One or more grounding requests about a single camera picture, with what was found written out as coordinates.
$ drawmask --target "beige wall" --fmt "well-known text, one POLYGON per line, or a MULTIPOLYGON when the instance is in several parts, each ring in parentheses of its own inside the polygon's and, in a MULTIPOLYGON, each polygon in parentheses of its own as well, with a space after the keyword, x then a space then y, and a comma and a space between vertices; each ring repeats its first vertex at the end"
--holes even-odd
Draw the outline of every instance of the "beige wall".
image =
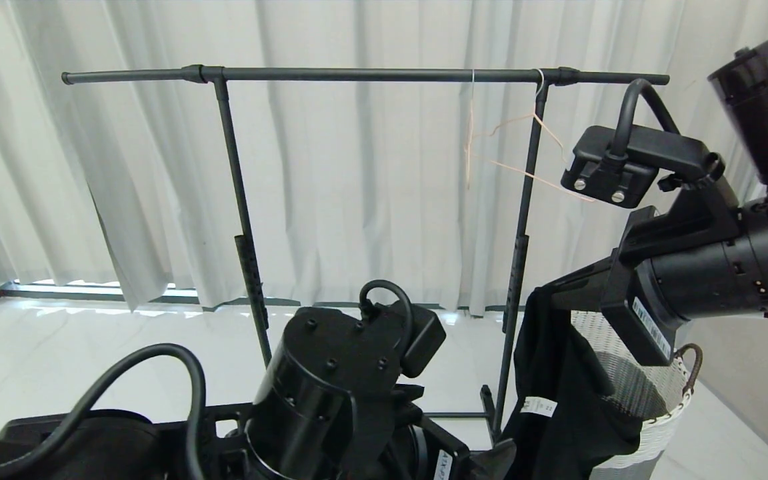
POLYGON ((768 440, 768 319, 700 319, 686 340, 704 349, 702 379, 768 440))

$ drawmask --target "barcode sticker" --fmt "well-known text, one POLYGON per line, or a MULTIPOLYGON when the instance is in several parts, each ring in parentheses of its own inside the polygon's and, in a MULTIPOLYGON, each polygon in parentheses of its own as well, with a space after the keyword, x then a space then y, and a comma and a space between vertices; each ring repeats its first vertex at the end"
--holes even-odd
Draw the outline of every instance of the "barcode sticker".
POLYGON ((450 470, 452 470, 452 455, 440 450, 438 453, 438 465, 435 468, 435 480, 449 480, 450 470))
POLYGON ((670 359, 671 346, 668 344, 668 340, 665 340, 664 334, 659 331, 659 328, 656 326, 656 322, 653 321, 652 316, 650 316, 650 313, 648 313, 648 310, 646 310, 645 306, 642 304, 642 301, 639 300, 639 297, 633 298, 633 312, 636 313, 639 321, 642 322, 642 325, 644 325, 645 330, 647 330, 648 334, 651 335, 651 338, 653 338, 656 346, 662 350, 662 355, 665 356, 665 358, 670 359))
POLYGON ((523 399, 521 413, 536 413, 537 415, 552 417, 557 405, 557 402, 540 396, 527 396, 523 399))

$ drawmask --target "woven basket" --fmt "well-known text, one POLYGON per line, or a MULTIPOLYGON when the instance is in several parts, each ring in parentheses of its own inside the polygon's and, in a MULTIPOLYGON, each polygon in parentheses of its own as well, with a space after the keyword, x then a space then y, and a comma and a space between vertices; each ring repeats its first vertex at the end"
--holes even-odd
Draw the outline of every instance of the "woven basket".
POLYGON ((624 413, 643 419, 639 449, 631 455, 617 455, 594 468, 591 480, 603 478, 649 478, 653 464, 668 446, 692 400, 693 387, 701 368, 701 348, 680 347, 669 367, 641 367, 606 318, 600 313, 571 312, 571 324, 585 337, 615 386, 606 397, 624 413), (690 373, 683 354, 695 350, 690 373))

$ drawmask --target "curtain fold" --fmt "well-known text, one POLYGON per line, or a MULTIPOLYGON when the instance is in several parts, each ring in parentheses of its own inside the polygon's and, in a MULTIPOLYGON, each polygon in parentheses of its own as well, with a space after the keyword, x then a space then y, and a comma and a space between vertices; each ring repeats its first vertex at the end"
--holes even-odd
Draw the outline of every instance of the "curtain fold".
MULTIPOLYGON (((682 133, 759 191, 708 73, 768 37, 768 1, 0 2, 0 284, 118 279, 131 307, 168 282, 212 307, 245 294, 211 86, 66 86, 61 71, 244 67, 669 73, 682 133)), ((549 91, 564 157, 614 125, 622 85, 549 91)), ((535 85, 231 82, 265 294, 352 301, 386 277, 414 301, 503 304, 535 85)), ((656 125, 644 107, 637 122, 656 125)), ((537 174, 558 182, 543 134, 537 174)), ((665 209, 670 195, 649 194, 665 209)), ((524 290, 609 254, 627 211, 533 186, 524 290)))

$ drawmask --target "brown basket handle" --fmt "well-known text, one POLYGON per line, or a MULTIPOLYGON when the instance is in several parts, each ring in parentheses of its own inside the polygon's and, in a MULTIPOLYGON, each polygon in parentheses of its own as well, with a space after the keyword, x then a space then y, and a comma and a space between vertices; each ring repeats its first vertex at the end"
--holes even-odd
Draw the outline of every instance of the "brown basket handle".
POLYGON ((695 352, 695 364, 692 364, 692 371, 689 372, 689 380, 686 380, 686 385, 683 386, 684 395, 686 395, 687 390, 691 390, 692 393, 695 393, 695 380, 698 380, 698 372, 701 371, 701 364, 704 362, 704 351, 694 343, 687 343, 677 349, 677 352, 674 352, 674 358, 682 361, 683 354, 689 350, 694 350, 695 352))

